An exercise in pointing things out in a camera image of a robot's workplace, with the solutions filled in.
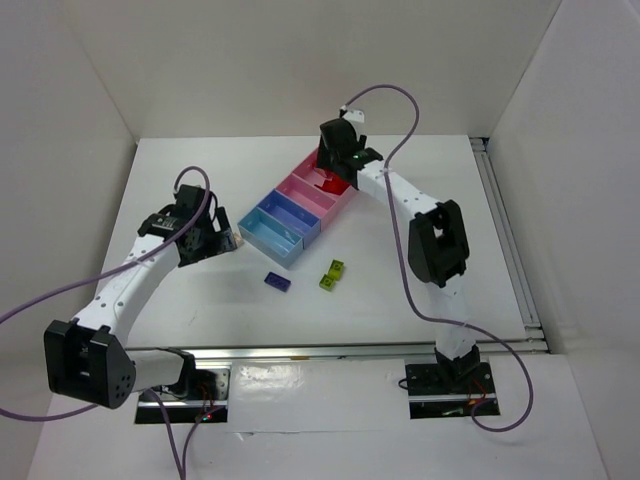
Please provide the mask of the red lego brick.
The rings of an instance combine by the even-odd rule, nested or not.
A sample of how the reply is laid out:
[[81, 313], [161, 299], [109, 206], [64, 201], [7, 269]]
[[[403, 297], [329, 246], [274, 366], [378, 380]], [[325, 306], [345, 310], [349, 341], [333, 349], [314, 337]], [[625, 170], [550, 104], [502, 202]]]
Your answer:
[[341, 196], [350, 188], [350, 184], [340, 178], [325, 179], [320, 189], [326, 193]]

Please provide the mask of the green lego brick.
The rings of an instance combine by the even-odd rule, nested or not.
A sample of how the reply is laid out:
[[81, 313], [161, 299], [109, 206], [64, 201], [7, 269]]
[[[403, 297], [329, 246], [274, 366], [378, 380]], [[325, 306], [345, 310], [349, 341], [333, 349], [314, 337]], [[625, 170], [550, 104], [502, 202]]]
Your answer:
[[322, 276], [319, 282], [319, 286], [326, 291], [332, 291], [335, 287], [336, 282], [337, 280], [335, 278], [329, 276], [328, 274], [325, 274]]
[[344, 273], [345, 264], [337, 259], [333, 259], [328, 269], [327, 275], [335, 281], [339, 281]]

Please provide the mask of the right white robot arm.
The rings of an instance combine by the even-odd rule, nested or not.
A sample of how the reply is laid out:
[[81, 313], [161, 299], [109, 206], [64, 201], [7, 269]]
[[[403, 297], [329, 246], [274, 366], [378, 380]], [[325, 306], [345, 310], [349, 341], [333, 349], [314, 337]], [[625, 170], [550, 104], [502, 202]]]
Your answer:
[[445, 321], [437, 330], [435, 355], [442, 374], [453, 382], [479, 363], [475, 340], [464, 328], [469, 315], [462, 276], [469, 245], [461, 209], [453, 200], [427, 195], [386, 167], [382, 155], [358, 133], [362, 124], [353, 113], [321, 124], [317, 166], [394, 209], [394, 233], [407, 236], [400, 264], [425, 285], [430, 317]]

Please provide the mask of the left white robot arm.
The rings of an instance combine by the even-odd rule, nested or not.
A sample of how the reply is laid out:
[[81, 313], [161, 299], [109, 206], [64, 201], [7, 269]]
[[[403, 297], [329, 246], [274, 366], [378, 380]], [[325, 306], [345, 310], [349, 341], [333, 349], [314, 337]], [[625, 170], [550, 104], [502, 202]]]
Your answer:
[[135, 321], [170, 272], [237, 247], [226, 211], [211, 191], [182, 185], [174, 199], [141, 224], [125, 262], [95, 298], [72, 320], [47, 327], [52, 392], [116, 409], [147, 389], [167, 388], [184, 398], [201, 379], [194, 356], [183, 350], [126, 349]]

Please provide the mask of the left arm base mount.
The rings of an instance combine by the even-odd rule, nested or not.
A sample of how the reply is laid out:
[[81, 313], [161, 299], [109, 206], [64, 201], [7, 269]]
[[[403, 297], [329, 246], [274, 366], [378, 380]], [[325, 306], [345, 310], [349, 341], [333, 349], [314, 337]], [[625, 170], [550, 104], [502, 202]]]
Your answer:
[[214, 365], [198, 368], [188, 388], [179, 393], [169, 386], [153, 387], [172, 424], [222, 424], [228, 420], [231, 368]]

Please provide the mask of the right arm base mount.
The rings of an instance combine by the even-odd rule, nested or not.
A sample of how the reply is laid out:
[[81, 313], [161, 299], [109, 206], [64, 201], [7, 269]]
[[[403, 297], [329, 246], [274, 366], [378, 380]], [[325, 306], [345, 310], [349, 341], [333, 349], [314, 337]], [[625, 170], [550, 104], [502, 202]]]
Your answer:
[[488, 362], [455, 385], [445, 382], [436, 364], [407, 364], [397, 385], [407, 392], [412, 420], [470, 417], [475, 406], [479, 417], [500, 414]]

